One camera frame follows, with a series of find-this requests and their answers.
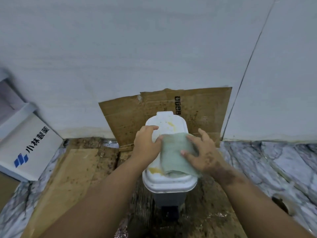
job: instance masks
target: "hand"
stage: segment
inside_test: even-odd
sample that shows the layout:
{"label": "hand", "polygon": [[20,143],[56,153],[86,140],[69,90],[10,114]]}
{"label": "hand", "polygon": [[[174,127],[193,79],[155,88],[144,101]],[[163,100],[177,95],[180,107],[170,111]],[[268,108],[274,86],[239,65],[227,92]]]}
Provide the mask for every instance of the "hand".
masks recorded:
{"label": "hand", "polygon": [[162,137],[158,137],[155,143],[152,142],[153,131],[157,129],[159,127],[155,125],[143,126],[135,136],[132,156],[140,162],[144,169],[155,160],[161,151]]}
{"label": "hand", "polygon": [[203,173],[208,173],[216,181],[219,181],[220,173],[229,170],[230,166],[225,162],[208,134],[200,128],[198,132],[201,134],[201,138],[192,135],[188,135],[187,138],[198,148],[199,156],[195,157],[186,150],[182,150],[181,154],[194,168]]}

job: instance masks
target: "left hand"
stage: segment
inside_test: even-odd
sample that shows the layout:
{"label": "left hand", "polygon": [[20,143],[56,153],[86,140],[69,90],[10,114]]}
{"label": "left hand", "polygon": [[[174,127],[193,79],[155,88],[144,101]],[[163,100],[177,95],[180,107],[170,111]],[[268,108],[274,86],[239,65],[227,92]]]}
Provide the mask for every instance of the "left hand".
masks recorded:
{"label": "left hand", "polygon": [[143,126],[136,134],[132,156],[140,162],[144,169],[155,160],[161,151],[162,137],[159,136],[155,143],[152,142],[152,134],[158,126]]}

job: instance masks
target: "green cloth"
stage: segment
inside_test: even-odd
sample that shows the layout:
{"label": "green cloth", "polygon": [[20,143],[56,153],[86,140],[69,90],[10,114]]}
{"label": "green cloth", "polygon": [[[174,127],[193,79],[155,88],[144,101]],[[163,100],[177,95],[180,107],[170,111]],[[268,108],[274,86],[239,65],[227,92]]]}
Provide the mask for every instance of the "green cloth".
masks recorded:
{"label": "green cloth", "polygon": [[201,173],[180,154],[181,150],[186,150],[194,156],[198,152],[192,142],[186,138],[188,133],[176,133],[163,135],[161,148],[161,166],[165,174],[177,177],[180,174],[189,174],[200,177]]}

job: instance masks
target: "marble floor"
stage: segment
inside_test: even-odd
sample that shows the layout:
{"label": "marble floor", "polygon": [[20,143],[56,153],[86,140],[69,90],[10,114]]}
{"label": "marble floor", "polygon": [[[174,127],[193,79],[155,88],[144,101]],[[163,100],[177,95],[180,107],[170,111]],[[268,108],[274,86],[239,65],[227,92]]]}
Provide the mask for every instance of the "marble floor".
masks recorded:
{"label": "marble floor", "polygon": [[[118,144],[105,141],[105,146]],[[22,182],[0,213],[0,237],[19,238],[66,147],[57,150],[38,181]],[[317,144],[223,141],[225,160],[266,195],[283,196],[294,219],[317,235]]]}

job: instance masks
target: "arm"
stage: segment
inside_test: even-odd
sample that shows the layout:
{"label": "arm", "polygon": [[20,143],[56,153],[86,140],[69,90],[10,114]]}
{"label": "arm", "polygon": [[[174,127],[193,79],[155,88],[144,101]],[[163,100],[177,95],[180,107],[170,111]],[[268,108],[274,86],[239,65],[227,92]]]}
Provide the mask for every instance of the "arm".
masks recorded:
{"label": "arm", "polygon": [[157,126],[143,126],[131,157],[62,215],[41,238],[113,237],[124,217],[137,179],[158,156],[161,139],[152,142]]}
{"label": "arm", "polygon": [[211,175],[223,188],[249,238],[313,238],[246,177],[228,165],[212,139],[199,129],[201,138],[188,136],[199,149],[199,157],[182,150],[198,170]]}

